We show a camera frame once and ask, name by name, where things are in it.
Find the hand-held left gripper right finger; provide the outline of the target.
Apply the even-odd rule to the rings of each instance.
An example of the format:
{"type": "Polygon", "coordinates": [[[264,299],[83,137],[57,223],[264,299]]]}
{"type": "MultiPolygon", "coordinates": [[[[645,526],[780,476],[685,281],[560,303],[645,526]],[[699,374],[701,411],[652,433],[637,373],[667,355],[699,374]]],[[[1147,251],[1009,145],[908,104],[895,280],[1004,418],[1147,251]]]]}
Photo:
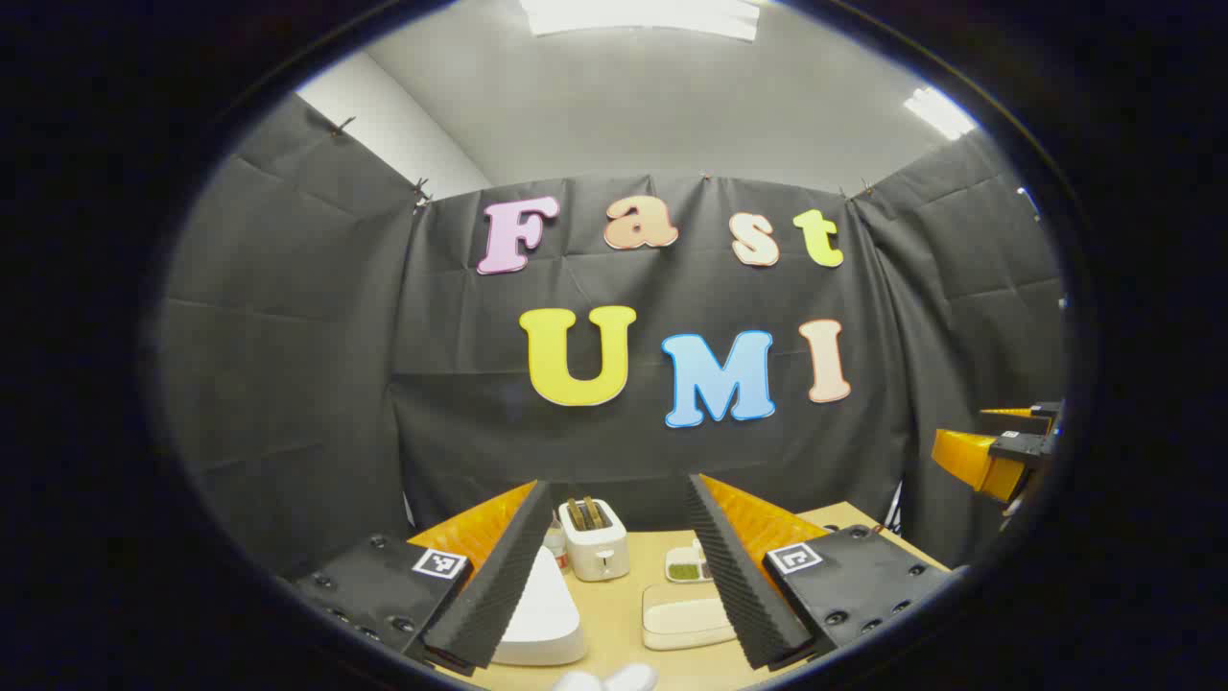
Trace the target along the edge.
{"type": "Polygon", "coordinates": [[[688,480],[686,512],[743,655],[777,670],[851,646],[947,585],[865,524],[820,528],[718,477],[688,480]]]}

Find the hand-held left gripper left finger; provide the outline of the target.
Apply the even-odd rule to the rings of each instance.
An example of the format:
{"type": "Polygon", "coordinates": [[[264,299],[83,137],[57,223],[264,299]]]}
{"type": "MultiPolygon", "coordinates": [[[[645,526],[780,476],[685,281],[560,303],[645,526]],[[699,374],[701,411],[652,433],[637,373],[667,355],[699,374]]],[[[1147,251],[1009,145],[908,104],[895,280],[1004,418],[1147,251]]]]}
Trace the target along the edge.
{"type": "Polygon", "coordinates": [[[418,663],[474,673],[492,662],[553,525],[530,481],[416,536],[373,534],[293,587],[313,608],[418,663]]]}

